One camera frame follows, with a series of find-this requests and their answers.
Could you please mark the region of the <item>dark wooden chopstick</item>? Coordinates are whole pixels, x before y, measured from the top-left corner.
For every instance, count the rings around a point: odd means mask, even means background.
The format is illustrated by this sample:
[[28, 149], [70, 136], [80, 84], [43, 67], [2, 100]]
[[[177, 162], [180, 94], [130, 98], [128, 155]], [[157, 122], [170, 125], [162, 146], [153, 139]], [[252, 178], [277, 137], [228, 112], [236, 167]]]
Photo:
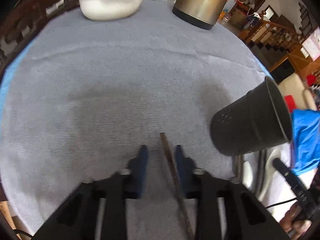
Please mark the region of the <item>dark wooden chopstick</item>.
[[175, 163], [173, 161], [173, 157], [172, 157], [172, 151], [171, 148], [169, 146], [168, 140], [167, 140], [167, 136], [165, 135], [164, 132], [160, 133], [160, 139], [161, 139], [161, 143], [162, 143], [162, 147], [163, 147], [163, 151], [164, 151], [164, 155], [165, 158], [167, 160], [168, 166], [169, 166], [169, 170], [171, 173], [171, 177], [174, 183], [174, 187], [175, 187], [175, 197], [178, 203], [178, 210], [179, 210], [179, 215], [182, 221], [182, 224], [184, 225], [186, 234], [188, 239], [194, 239], [194, 232], [193, 229], [191, 227], [191, 222], [188, 216], [188, 212], [187, 212], [187, 208], [184, 202], [184, 197], [181, 193], [181, 187], [180, 187], [180, 181], [178, 178], [178, 174], [176, 171], [176, 167], [175, 167]]

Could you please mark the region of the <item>black utensil holder cup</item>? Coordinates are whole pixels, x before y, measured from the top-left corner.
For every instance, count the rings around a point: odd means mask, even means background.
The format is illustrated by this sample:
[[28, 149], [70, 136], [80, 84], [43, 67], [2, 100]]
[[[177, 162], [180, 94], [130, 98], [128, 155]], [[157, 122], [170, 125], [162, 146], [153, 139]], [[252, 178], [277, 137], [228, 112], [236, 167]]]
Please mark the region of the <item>black utensil holder cup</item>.
[[255, 89], [215, 113], [210, 137], [217, 150], [227, 156], [290, 143], [291, 114], [274, 80], [266, 76]]

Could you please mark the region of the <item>blue plastic sheet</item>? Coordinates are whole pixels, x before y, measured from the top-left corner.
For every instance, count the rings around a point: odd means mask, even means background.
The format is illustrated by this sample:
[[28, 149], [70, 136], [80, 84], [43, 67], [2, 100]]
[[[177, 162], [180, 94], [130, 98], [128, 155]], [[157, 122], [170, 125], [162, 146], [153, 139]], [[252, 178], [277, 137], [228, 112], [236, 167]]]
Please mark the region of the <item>blue plastic sheet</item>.
[[295, 109], [293, 123], [293, 172], [300, 176], [319, 164], [319, 111]]

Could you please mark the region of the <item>grey table cloth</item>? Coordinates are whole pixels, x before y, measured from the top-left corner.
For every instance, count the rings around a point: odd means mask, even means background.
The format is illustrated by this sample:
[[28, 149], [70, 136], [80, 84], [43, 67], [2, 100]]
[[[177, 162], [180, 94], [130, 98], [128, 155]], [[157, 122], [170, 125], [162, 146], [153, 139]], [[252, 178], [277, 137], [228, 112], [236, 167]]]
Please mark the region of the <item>grey table cloth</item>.
[[81, 182], [149, 150], [143, 197], [130, 200], [129, 239], [185, 239], [160, 134], [199, 167], [231, 178], [213, 146], [212, 116], [263, 82], [251, 51], [217, 24], [203, 30], [164, 1], [93, 22], [80, 10], [51, 21], [9, 79], [1, 119], [1, 179], [35, 233]]

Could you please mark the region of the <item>cream chair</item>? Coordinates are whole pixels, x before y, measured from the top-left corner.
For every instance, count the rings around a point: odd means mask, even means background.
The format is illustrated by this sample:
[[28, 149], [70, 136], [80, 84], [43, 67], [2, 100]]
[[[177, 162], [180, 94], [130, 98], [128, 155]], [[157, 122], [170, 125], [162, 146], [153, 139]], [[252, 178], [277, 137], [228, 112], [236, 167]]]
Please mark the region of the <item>cream chair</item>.
[[293, 73], [278, 85], [283, 97], [292, 96], [295, 105], [300, 110], [317, 110], [312, 93], [308, 90], [298, 74]]

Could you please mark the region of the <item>wooden staircase railing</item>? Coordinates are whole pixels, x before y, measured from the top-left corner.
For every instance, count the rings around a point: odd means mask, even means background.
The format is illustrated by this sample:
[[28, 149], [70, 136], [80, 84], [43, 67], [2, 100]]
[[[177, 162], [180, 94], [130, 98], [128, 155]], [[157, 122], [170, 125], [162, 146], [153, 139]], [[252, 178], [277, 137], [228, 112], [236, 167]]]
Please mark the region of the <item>wooden staircase railing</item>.
[[260, 62], [269, 67], [291, 52], [296, 45], [301, 44], [305, 35], [254, 14], [249, 16], [238, 38], [248, 46]]

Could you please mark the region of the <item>gold electric kettle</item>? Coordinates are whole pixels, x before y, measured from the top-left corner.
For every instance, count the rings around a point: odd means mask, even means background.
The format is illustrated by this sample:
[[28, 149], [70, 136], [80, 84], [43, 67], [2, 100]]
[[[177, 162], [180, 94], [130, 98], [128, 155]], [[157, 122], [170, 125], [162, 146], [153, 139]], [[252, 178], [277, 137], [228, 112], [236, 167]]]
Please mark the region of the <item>gold electric kettle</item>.
[[172, 13], [201, 29], [210, 30], [217, 22], [227, 0], [176, 0]]

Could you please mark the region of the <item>white plastic basin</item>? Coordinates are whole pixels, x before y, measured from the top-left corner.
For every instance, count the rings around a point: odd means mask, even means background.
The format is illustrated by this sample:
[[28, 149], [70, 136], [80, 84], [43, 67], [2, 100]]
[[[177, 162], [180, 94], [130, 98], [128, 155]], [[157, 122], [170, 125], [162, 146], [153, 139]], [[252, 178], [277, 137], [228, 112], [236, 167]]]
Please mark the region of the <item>white plastic basin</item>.
[[92, 21], [113, 21], [135, 14], [143, 0], [79, 0], [82, 14]]

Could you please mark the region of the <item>wall calendar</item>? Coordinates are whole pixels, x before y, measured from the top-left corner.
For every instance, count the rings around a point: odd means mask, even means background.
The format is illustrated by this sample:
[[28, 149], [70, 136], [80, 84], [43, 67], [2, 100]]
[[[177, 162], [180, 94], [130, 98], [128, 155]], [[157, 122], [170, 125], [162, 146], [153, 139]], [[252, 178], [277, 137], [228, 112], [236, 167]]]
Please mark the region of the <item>wall calendar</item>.
[[320, 29], [315, 29], [313, 33], [302, 43], [302, 47], [307, 54], [316, 61], [320, 56]]

